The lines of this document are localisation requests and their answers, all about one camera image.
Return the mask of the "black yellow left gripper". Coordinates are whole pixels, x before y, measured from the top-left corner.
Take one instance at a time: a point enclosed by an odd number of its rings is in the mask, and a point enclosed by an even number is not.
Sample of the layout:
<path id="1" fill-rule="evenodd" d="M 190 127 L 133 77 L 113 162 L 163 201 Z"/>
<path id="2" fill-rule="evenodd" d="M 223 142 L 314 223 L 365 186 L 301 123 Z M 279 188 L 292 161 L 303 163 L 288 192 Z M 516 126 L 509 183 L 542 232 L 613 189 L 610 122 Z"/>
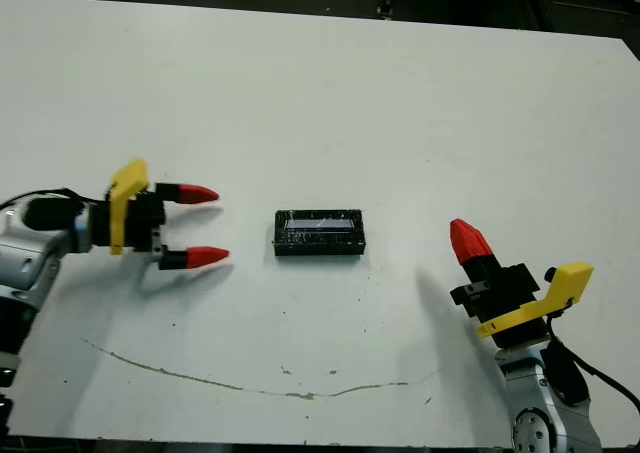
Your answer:
<path id="1" fill-rule="evenodd" d="M 111 255 L 126 248 L 149 253 L 160 270 L 197 269 L 227 258 L 226 249 L 198 246 L 182 251 L 162 244 L 161 226 L 166 221 L 163 201 L 201 204 L 219 199 L 217 192 L 199 185 L 157 183 L 149 190 L 148 164 L 133 159 L 111 178 L 103 200 L 90 206 L 90 238 L 94 246 L 108 247 Z"/>

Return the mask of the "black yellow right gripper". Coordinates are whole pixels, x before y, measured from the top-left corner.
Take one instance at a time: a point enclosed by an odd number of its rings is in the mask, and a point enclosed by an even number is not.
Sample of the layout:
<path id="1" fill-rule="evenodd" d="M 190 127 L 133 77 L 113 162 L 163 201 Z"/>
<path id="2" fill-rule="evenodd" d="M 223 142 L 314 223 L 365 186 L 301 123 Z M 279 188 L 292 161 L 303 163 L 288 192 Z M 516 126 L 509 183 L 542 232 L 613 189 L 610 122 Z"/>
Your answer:
<path id="1" fill-rule="evenodd" d="M 577 304 L 594 267 L 577 261 L 547 271 L 546 296 L 536 299 L 539 286 L 525 264 L 500 265 L 482 233 L 462 219 L 450 222 L 450 240 L 469 283 L 451 290 L 456 305 L 479 321 L 477 333 L 500 349 L 515 348 L 547 335 L 543 318 Z"/>

